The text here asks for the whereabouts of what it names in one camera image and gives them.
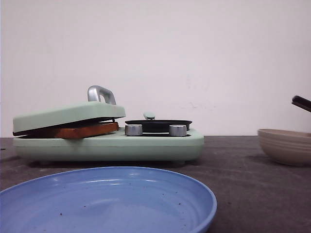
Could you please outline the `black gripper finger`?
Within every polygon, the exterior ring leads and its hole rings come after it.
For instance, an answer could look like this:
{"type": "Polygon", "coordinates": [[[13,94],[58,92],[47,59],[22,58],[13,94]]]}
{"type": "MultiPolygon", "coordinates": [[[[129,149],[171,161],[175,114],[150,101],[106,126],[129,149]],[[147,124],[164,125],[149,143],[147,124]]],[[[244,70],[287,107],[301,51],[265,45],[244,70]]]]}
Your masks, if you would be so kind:
{"type": "Polygon", "coordinates": [[[292,98],[292,104],[306,111],[311,111],[311,101],[301,96],[298,95],[294,96],[292,98]]]}

